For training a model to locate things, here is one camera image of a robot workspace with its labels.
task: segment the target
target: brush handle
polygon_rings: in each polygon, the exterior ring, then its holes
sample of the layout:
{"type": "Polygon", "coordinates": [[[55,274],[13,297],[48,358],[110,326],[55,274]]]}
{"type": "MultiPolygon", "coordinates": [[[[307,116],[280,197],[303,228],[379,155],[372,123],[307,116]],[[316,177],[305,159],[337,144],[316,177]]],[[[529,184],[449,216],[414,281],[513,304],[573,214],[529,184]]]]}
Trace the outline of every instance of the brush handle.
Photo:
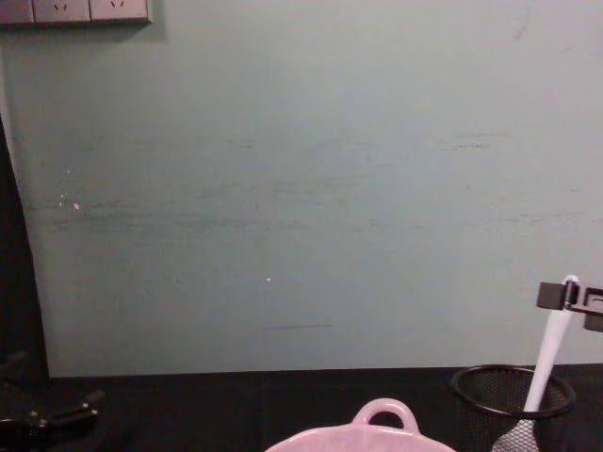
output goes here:
{"type": "Polygon", "coordinates": [[[524,407],[524,412],[537,412],[540,408],[540,402],[545,394],[546,384],[550,377],[550,372],[553,369],[557,351],[562,344],[565,330],[572,318],[571,311],[551,311],[546,322],[545,337],[540,346],[538,354],[538,362],[534,377],[531,380],[530,392],[524,407]]]}
{"type": "Polygon", "coordinates": [[[404,430],[420,435],[415,415],[411,412],[411,409],[393,398],[378,398],[377,400],[368,402],[362,407],[358,414],[356,414],[356,417],[354,417],[354,420],[351,422],[353,424],[368,425],[370,419],[379,412],[391,412],[392,414],[395,414],[402,421],[404,430]]]}

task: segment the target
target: electrical socket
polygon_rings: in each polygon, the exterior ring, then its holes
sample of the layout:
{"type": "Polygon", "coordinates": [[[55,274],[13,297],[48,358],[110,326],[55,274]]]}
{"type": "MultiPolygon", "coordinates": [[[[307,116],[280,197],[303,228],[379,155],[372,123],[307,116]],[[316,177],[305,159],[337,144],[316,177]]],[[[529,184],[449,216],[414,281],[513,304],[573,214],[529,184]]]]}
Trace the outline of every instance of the electrical socket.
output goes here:
{"type": "Polygon", "coordinates": [[[153,0],[90,0],[93,21],[150,22],[153,0]]]}
{"type": "Polygon", "coordinates": [[[0,24],[31,24],[34,9],[31,0],[0,0],[0,24]]]}
{"type": "Polygon", "coordinates": [[[37,23],[90,22],[89,0],[33,0],[37,23]]]}

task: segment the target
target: table surface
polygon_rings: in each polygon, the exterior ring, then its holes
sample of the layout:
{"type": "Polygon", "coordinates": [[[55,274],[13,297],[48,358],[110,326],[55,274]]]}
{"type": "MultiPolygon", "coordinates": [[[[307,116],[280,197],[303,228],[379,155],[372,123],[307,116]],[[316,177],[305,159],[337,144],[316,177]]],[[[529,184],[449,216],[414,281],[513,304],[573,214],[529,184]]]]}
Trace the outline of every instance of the table surface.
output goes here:
{"type": "MultiPolygon", "coordinates": [[[[94,434],[52,452],[261,452],[309,428],[347,424],[365,403],[380,397],[403,401],[424,435],[454,446],[456,409],[448,383],[457,370],[50,379],[30,390],[49,408],[72,404],[97,389],[106,392],[94,434]]],[[[598,407],[603,364],[558,366],[555,373],[576,390],[578,414],[590,415],[598,407]]],[[[375,421],[399,422],[386,414],[375,421]]]]}

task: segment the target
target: black object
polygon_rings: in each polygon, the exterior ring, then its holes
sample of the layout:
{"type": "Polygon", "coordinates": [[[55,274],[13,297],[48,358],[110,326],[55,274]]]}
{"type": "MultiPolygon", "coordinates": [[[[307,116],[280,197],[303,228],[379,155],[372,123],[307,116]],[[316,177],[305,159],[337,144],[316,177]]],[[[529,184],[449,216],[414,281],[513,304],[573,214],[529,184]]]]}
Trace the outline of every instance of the black object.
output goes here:
{"type": "Polygon", "coordinates": [[[19,350],[29,356],[25,377],[48,377],[33,259],[0,119],[0,357],[19,350]]]}
{"type": "Polygon", "coordinates": [[[603,332],[603,287],[581,282],[541,282],[536,305],[545,309],[568,309],[586,314],[584,328],[603,332]]]}
{"type": "Polygon", "coordinates": [[[553,377],[540,410],[523,412],[532,377],[532,370],[499,364],[457,372],[451,382],[457,396],[457,450],[491,452],[501,436],[511,434],[513,444],[525,444],[533,436],[541,452],[559,452],[576,395],[567,383],[553,377]]]}
{"type": "Polygon", "coordinates": [[[0,365],[0,451],[46,450],[91,433],[105,394],[97,391],[84,397],[79,405],[47,410],[30,394],[4,380],[19,378],[26,362],[26,353],[20,352],[0,365]]]}

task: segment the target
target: white brush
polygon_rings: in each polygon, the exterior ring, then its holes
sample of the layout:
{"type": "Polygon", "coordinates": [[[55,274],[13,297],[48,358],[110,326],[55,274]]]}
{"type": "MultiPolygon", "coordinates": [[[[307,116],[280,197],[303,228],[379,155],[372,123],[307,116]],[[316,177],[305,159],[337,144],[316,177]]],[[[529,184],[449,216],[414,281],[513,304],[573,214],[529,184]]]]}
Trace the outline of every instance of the white brush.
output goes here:
{"type": "MultiPolygon", "coordinates": [[[[577,283],[579,280],[578,277],[570,275],[565,278],[563,283],[570,281],[577,283]]],[[[531,380],[524,412],[537,412],[540,408],[550,372],[553,369],[557,352],[571,318],[572,312],[565,310],[553,310],[548,316],[545,336],[543,337],[543,343],[540,345],[538,362],[531,380]]],[[[536,438],[534,438],[534,421],[520,420],[511,431],[498,438],[492,447],[492,452],[539,452],[536,438]]]]}

